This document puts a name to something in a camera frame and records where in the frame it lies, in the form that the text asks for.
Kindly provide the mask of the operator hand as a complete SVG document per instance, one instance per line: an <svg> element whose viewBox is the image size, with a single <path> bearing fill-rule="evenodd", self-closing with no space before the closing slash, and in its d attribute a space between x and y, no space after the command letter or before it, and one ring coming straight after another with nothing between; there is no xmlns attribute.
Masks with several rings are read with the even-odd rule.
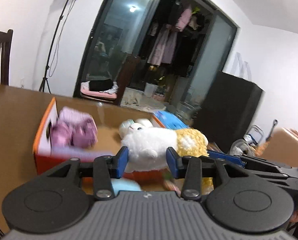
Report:
<svg viewBox="0 0 298 240"><path fill-rule="evenodd" d="M298 210L295 210L290 218L291 223L297 223L298 222Z"/></svg>

